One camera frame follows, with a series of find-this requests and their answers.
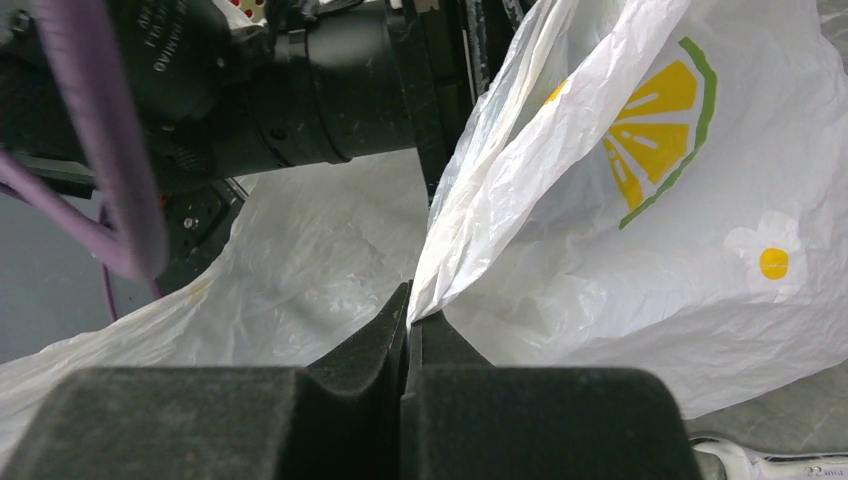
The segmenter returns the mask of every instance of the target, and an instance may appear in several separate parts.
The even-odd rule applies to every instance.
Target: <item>gray surface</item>
[[[93,216],[99,197],[71,200]],[[109,324],[98,264],[40,212],[0,196],[0,363]],[[113,276],[118,311],[150,302],[144,284]]]
[[[819,0],[818,7],[822,32],[848,66],[848,0]],[[687,427],[765,453],[848,452],[848,362]],[[698,461],[706,480],[724,478],[712,455],[698,454]]]

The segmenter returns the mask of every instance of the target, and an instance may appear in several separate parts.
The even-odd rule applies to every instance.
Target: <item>white plastic bag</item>
[[[645,368],[687,417],[848,357],[848,79],[814,2],[540,0],[511,54],[410,321],[447,306],[496,364]]]
[[[0,470],[44,395],[76,369],[306,365],[412,278],[427,225],[414,152],[258,179],[230,242],[196,281],[99,332],[0,365]]]

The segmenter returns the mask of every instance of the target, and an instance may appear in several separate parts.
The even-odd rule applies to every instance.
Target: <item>silver wrench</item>
[[[794,480],[845,478],[848,480],[848,452],[806,455],[772,455],[713,435],[691,440],[695,451],[718,457],[727,480]]]

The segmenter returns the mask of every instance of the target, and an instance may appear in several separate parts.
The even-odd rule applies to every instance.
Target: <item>green curved line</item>
[[[665,182],[660,185],[656,193],[647,198],[636,208],[636,210],[633,210],[629,215],[621,220],[621,223],[618,224],[619,230],[626,227],[627,224],[632,222],[633,219],[639,216],[640,213],[644,212],[645,209],[653,205],[660,195],[674,186],[674,183],[677,182],[678,178],[680,178],[680,174],[683,173],[683,169],[692,163],[692,159],[694,159],[695,155],[698,154],[698,151],[701,149],[701,145],[703,145],[707,140],[710,121],[712,121],[713,113],[715,113],[715,97],[718,77],[707,62],[707,56],[704,55],[704,51],[698,48],[698,46],[695,45],[695,42],[693,42],[689,37],[684,37],[680,40],[679,45],[686,50],[686,53],[688,53],[689,57],[692,58],[695,68],[698,69],[701,76],[704,77],[704,102],[701,107],[701,115],[698,117],[698,126],[695,127],[695,148],[689,155],[686,156],[686,158],[683,159],[682,162],[680,162],[680,166],[671,172],[671,175],[669,175]]]

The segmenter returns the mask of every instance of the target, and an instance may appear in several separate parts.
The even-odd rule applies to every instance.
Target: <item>flower graphic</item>
[[[737,228],[724,239],[748,264],[751,291],[783,302],[807,281],[807,255],[798,236],[798,221],[777,211],[763,215],[757,230]]]

